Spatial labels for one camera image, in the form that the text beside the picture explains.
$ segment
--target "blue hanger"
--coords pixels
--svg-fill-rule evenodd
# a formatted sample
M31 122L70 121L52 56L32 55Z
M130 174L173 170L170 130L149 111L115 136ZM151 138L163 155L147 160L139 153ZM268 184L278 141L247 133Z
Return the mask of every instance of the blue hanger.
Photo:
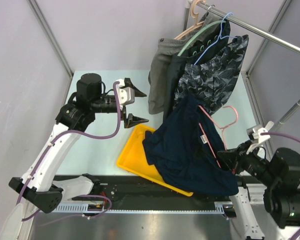
M215 45L220 39L224 39L224 38L233 38L233 39L236 39L237 37L236 36L222 36L221 34L222 34L222 23L223 23L223 21L226 19L226 17L228 16L228 15L233 15L233 13L232 12L229 12L229 13L227 13L225 16L224 16L224 18L222 19L222 22L220 23L220 33L219 33L219 35L218 35L218 38L216 39L216 41L213 43L213 44L211 44L202 54L201 54L201 56L197 59L197 61L194 63L194 65L196 65L198 62L199 62L199 60L203 57L203 55L205 55L205 53L208 51L208 49L209 48L211 48L213 45Z

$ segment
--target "clothes hanger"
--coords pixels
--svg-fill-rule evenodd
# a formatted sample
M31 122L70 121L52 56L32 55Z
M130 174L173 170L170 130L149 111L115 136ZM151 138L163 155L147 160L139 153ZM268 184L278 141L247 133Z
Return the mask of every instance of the clothes hanger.
M236 110L233 106L231 106L231 105L223 106L223 107L222 107L223 109L225 109L225 108L231 108L231 109L233 109L234 114L235 114L235 120L234 120L232 123L230 123L230 124L228 124L228 125L226 125L226 126L219 126L218 123L216 123L215 120L212 119L212 117L207 113L207 111L206 111L201 105L198 105L198 107L199 107L199 108L201 109L201 111L202 111L202 112L203 112L203 113L204 113L204 114L205 114L205 115L206 115L206 116L214 123L214 125L216 125L216 127L217 127L218 129L221 130L221 133L222 133L222 141L223 141L224 149L227 150L226 139L225 139L225 130L226 130L228 127L230 127L231 125L235 124L235 123L238 121L239 115L238 115L237 110ZM204 139L204 140L205 140L206 143L208 144L208 146L209 146L209 148L210 148L210 150L211 150L211 152L212 152L214 158L216 159L216 163L217 163L218 166L221 168L221 166L220 166L220 164L219 164L219 162L218 162L218 160L217 160L216 154L215 154L214 150L212 149L211 144L210 144L210 142L209 142L209 139L208 139L208 137L207 137L207 135L206 135L206 133L205 133L205 131L204 131L204 128L202 127L202 125L201 125L200 122L199 122L199 127L200 127L200 129L201 129L201 132L202 132L203 135L205 136L205 139Z
M224 21L228 15L233 15L233 13L232 13L232 12L227 13L227 14L223 17L222 21ZM210 45L210 46L209 46L209 47L201 54L201 56L196 60L196 62L194 63L194 65L197 65L197 63L199 62L199 60L203 57L203 55L205 55L205 53L208 51L208 49L211 48L213 45L217 44L217 42L218 42L220 39L224 39L224 38L233 38L233 39L236 39L236 38L237 38L236 36L222 36L222 30L223 30L223 29L222 29L222 23L221 23L221 24L220 24L220 33L219 33L219 35L218 35L218 38L216 39L216 41L215 41L213 44L211 44L211 45Z
M200 1L203 1L205 2L206 0L194 0L191 4L191 7L190 7L190 15L191 17L194 18L194 24L193 26L189 27L187 30L183 31L182 33L180 33L178 36L176 36L174 39L175 40L180 40L182 37L184 37L185 35L187 35L188 33L190 33L191 31L197 29L197 28L200 28L202 27L202 25L204 24L203 21L201 22L198 22L198 18L199 18L199 13L195 13L194 10L195 10L195 6L197 5L198 2Z
M199 35L201 35L205 30L207 30L208 28L212 27L213 25L216 25L216 24L222 24L222 23L225 23L226 21L222 21L222 20L219 20L219 21L214 21L210 24L208 24L207 26L205 26L204 28L200 29L184 46L183 48L181 49L181 51L178 53L178 57L180 57L185 50L187 50L187 48L189 47L189 45L194 41L196 40L197 37L199 37Z

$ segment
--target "yellow tray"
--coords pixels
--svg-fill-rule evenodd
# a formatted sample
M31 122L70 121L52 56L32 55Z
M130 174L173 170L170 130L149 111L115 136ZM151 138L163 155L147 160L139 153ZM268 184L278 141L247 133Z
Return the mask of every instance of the yellow tray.
M165 183L156 167L154 165L148 165L144 146L142 145L142 141L145 139L146 131L153 133L155 129L142 124L138 124L134 127L134 130L129 137L128 142L124 146L116 165L119 168L137 174L142 178L160 184L180 194L188 197L192 196L194 194L193 192L184 191Z

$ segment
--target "beige hanger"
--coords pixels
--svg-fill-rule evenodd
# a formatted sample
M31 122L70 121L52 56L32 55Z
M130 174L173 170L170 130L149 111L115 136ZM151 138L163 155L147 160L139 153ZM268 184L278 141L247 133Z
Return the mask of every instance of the beige hanger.
M193 0L191 7L190 7L190 15L191 17L194 18L194 24L193 26L189 27L187 30L183 31L182 33L180 33L178 36L176 36L174 39L175 40L180 40L182 37L184 37L185 35L187 35L188 33L190 33L191 31L202 27L202 25L204 24L204 22L198 22L198 18L199 18L199 13L195 13L195 6L197 5L198 2L203 1L205 2L206 0Z

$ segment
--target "pink hanger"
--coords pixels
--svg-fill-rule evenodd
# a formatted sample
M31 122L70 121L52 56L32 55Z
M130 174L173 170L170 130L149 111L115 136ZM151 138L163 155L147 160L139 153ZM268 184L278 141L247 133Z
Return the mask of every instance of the pink hanger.
M203 113L204 113L204 114L205 114L205 115L206 115L206 116L214 123L214 125L216 125L216 127L217 127L218 129L221 130L221 132L222 132L222 141L223 141L224 149L227 150L226 140L225 140L225 129L228 128L228 127L230 127L231 125L235 124L235 123L238 121L239 115L238 115L237 110L236 110L233 106L230 106L230 105L227 105L227 106L223 106L223 107L222 107L223 109L225 109L225 108L232 108L233 111L234 111L234 113L235 113L235 120L234 120L234 122L232 122L232 123L230 123L230 124L228 124L228 125L226 125L226 126L222 126L222 127L221 127L221 126L218 125L218 123L216 123L216 122L212 119L212 117L206 112L206 110L205 110L201 105L198 105L198 107L199 107L199 108L202 110L202 112L203 112ZM205 133L205 131L204 131L204 128L202 127L202 125L201 125L200 122L199 122L199 127L200 127L200 129L201 129L203 135L206 136L206 141L207 141L207 143L208 143L208 146L209 146L209 148L210 148L210 150L211 150L211 152L212 152L214 158L217 159L216 154L215 154L214 150L212 149L211 144L210 144L210 142L209 142L209 139L208 139L208 137L207 137L207 135L206 135L206 133ZM221 166L220 166L218 160L216 160L216 163L217 163L218 166L221 168Z

